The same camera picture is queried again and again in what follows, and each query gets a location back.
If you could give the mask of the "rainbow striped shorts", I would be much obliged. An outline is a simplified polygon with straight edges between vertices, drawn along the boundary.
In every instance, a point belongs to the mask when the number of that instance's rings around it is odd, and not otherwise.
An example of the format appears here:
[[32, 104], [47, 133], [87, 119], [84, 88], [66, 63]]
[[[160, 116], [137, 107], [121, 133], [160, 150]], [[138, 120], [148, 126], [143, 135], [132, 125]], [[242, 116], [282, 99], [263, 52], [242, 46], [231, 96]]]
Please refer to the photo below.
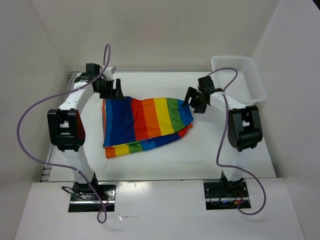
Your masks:
[[105, 156], [120, 157], [178, 141], [192, 128], [193, 120], [190, 107], [177, 98], [104, 99]]

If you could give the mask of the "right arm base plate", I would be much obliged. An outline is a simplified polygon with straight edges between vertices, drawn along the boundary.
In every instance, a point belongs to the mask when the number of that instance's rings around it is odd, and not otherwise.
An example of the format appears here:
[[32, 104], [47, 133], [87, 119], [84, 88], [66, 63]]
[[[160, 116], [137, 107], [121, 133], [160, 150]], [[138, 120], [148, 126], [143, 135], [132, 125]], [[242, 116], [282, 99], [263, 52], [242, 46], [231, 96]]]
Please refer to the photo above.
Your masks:
[[223, 189], [218, 180], [203, 182], [205, 208], [207, 211], [250, 209], [250, 197], [247, 184], [244, 181], [241, 186], [236, 188]]

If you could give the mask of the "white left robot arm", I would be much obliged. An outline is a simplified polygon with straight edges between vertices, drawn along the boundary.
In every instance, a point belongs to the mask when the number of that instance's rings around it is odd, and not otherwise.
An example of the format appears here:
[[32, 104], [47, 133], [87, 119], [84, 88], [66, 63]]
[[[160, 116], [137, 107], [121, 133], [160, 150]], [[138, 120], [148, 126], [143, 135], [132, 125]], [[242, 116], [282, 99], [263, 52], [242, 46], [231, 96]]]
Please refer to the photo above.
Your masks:
[[75, 78], [73, 88], [64, 102], [47, 113], [50, 141], [66, 157], [68, 168], [73, 171], [75, 184], [89, 200], [99, 196], [100, 187], [85, 154], [86, 132], [81, 112], [95, 93], [101, 99], [124, 97], [121, 80], [113, 79], [116, 71], [115, 66], [101, 68], [98, 64], [87, 63], [85, 72]]

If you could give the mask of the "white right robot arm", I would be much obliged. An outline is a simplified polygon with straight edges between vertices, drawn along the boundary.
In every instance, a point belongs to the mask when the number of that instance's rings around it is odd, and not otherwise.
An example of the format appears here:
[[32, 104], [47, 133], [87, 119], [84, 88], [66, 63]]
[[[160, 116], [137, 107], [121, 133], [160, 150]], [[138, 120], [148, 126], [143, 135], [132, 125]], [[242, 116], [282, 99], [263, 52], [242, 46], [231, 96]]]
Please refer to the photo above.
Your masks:
[[[254, 149], [262, 141], [263, 131], [259, 109], [255, 105], [245, 105], [226, 94], [226, 88], [216, 88], [210, 76], [198, 79], [198, 87], [188, 87], [183, 106], [190, 106], [196, 114], [205, 113], [207, 106], [214, 101], [214, 106], [225, 114], [225, 124], [216, 154], [216, 165], [222, 168], [219, 191], [230, 197], [244, 181], [242, 158], [244, 151]], [[237, 153], [231, 163], [220, 163], [223, 143], [228, 139], [229, 145]]]

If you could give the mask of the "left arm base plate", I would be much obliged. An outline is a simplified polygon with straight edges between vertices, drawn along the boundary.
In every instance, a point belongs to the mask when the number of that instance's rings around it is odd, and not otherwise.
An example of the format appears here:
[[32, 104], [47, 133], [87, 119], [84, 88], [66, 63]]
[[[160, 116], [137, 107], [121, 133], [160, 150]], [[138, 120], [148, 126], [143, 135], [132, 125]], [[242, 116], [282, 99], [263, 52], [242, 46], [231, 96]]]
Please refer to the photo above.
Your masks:
[[[89, 188], [80, 188], [74, 184], [73, 187], [63, 186], [62, 189], [70, 194], [69, 213], [98, 213], [102, 210], [102, 205], [94, 192]], [[107, 212], [115, 211], [116, 183], [99, 182], [96, 191], [102, 202], [106, 205]]]

